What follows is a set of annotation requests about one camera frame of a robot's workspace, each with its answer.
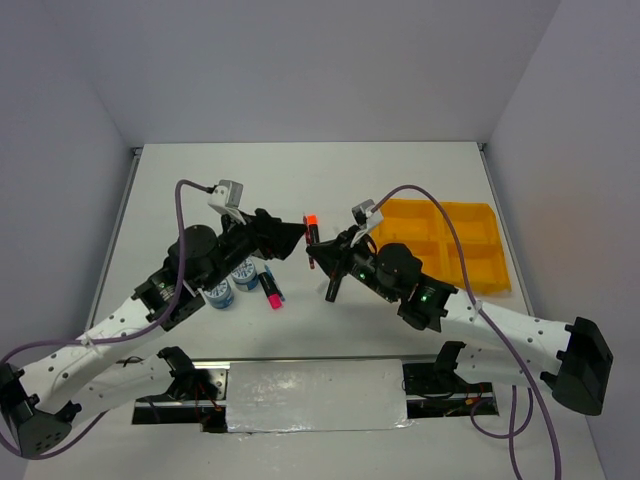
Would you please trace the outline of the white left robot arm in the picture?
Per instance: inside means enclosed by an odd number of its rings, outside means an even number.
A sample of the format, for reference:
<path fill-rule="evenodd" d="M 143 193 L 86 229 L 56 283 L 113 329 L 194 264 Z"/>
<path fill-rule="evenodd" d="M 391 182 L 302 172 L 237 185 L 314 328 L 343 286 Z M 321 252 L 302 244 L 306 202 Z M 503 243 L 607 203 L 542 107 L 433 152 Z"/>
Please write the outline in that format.
<path fill-rule="evenodd" d="M 164 347 L 127 367 L 116 364 L 168 333 L 201 309 L 211 290 L 250 257 L 284 260 L 303 237 L 301 223 L 258 209 L 222 217 L 223 232 L 178 227 L 162 267 L 105 320 L 57 351 L 18 367 L 1 362 L 1 414 L 13 440 L 6 448 L 26 459 L 48 459 L 68 449 L 67 437 L 86 419 L 139 397 L 182 399 L 203 387 L 216 391 L 179 347 Z"/>

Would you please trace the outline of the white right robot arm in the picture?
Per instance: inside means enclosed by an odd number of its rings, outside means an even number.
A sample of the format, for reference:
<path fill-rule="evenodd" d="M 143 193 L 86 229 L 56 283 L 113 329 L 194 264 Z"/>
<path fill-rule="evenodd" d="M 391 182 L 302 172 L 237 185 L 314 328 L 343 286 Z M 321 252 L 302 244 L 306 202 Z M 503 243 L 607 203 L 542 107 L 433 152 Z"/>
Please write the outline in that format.
<path fill-rule="evenodd" d="M 595 322 L 549 321 L 473 300 L 467 291 L 424 274 L 406 245 L 375 249 L 368 240 L 354 242 L 355 233 L 349 229 L 306 249 L 329 278 L 327 301 L 336 299 L 342 279 L 351 276 L 397 303 L 398 316 L 411 327 L 448 336 L 434 369 L 442 389 L 524 385 L 550 393 L 574 412 L 601 414 L 613 353 Z"/>

